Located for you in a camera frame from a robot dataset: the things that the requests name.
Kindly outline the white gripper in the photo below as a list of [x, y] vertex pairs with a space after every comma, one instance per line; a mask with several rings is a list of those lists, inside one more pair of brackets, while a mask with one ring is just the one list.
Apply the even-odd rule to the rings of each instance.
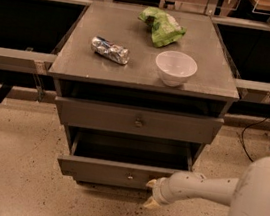
[[161, 207], [161, 205], [169, 205], [175, 202], [174, 194], [170, 189], [169, 179], [167, 177], [152, 179], [148, 181], [146, 187], [152, 188], [152, 196], [143, 203], [143, 207], [146, 209], [155, 209]]

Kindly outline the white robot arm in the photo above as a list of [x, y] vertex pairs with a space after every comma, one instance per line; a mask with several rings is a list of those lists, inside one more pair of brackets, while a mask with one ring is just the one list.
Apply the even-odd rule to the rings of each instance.
[[228, 216], [270, 216], [270, 156], [251, 163], [237, 179], [178, 171], [147, 186], [152, 190], [144, 203], [148, 209], [199, 198], [228, 206]]

